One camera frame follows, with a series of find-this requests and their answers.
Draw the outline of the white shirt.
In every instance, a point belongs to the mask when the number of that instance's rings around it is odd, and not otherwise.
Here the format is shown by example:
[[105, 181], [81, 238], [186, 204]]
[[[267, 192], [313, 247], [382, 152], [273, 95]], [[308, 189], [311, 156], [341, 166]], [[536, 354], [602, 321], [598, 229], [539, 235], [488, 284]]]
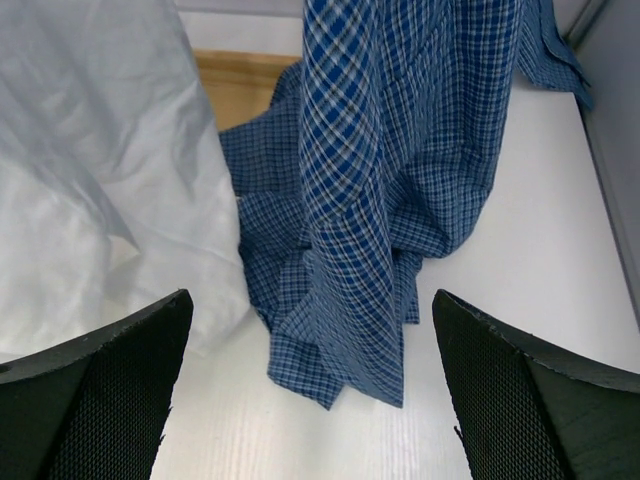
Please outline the white shirt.
[[171, 1], [1, 5], [1, 357], [86, 334], [178, 289], [189, 348], [249, 299], [209, 99]]

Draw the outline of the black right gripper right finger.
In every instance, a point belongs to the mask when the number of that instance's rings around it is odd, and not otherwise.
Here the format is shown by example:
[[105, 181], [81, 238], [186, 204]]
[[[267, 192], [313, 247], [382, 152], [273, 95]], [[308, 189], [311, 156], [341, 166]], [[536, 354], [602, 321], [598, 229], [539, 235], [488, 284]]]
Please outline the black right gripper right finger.
[[512, 327], [446, 290], [432, 315], [475, 479], [636, 479], [639, 376]]

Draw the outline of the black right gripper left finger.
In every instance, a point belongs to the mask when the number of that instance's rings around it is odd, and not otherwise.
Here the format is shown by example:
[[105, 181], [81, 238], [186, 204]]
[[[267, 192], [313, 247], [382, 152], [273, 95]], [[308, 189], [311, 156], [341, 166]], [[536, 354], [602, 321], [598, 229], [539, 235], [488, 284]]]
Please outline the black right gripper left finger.
[[193, 315], [185, 289], [1, 366], [4, 479], [147, 479]]

